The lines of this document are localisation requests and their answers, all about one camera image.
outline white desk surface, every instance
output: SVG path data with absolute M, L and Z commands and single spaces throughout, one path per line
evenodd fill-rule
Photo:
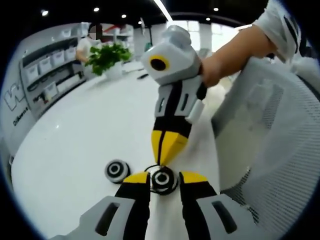
M 24 139 L 12 164 L 13 188 L 27 217 L 45 238 L 68 234 L 84 212 L 116 193 L 119 186 L 104 174 L 109 161 L 126 161 L 133 173 L 155 163 L 151 132 L 158 85 L 149 76 L 137 80 L 144 73 L 84 83 L 46 112 Z M 205 175 L 218 192 L 210 118 L 222 99 L 208 98 L 214 105 L 205 107 L 171 168 Z M 145 239 L 188 239 L 178 189 L 168 196 L 152 194 Z

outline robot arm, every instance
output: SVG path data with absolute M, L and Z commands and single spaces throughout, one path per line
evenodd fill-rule
M 192 124 L 203 111 L 207 88 L 198 75 L 201 61 L 189 33 L 173 25 L 141 62 L 159 84 L 151 139 L 155 162 L 166 166 L 184 149 Z

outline human hand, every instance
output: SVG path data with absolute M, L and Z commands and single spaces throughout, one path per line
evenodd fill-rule
M 202 81 L 207 88 L 219 83 L 221 77 L 221 62 L 213 54 L 210 57 L 201 60 L 199 74 L 202 75 Z

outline white storage box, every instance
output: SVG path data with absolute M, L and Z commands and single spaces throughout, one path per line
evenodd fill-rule
M 65 51 L 59 51 L 52 55 L 53 64 L 55 66 L 62 65 L 65 62 Z
M 44 88 L 44 95 L 48 101 L 50 101 L 57 94 L 58 94 L 58 89 L 55 82 L 49 84 Z
M 65 50 L 65 58 L 67 60 L 73 60 L 76 58 L 76 48 L 75 47 L 71 47 L 67 50 Z
M 59 85 L 57 85 L 56 88 L 58 89 L 59 93 L 62 93 L 64 90 L 67 89 L 67 85 L 65 84 L 65 82 L 62 82 Z
M 40 74 L 49 72 L 52 69 L 51 57 L 48 56 L 47 58 L 41 60 L 39 62 L 39 68 L 40 68 Z
M 66 85 L 67 88 L 70 88 L 72 85 L 77 83 L 80 80 L 80 77 L 78 74 L 70 77 L 69 79 L 65 80 L 63 83 Z
M 61 36 L 63 38 L 70 38 L 71 37 L 71 28 L 65 29 L 61 31 Z
M 32 83 L 39 76 L 38 64 L 27 68 L 25 73 L 29 83 Z

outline window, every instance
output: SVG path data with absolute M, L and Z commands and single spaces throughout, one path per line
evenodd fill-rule
M 166 26 L 169 27 L 171 25 L 177 25 L 179 27 L 184 28 L 187 30 L 190 34 L 191 39 L 191 46 L 194 48 L 194 50 L 199 51 L 200 50 L 200 26 L 199 22 L 197 21 L 171 21 L 167 22 Z
M 217 23 L 212 23 L 211 25 L 212 31 L 212 52 L 216 52 L 223 45 L 228 43 L 231 39 L 233 39 L 238 31 L 233 27 L 225 26 Z

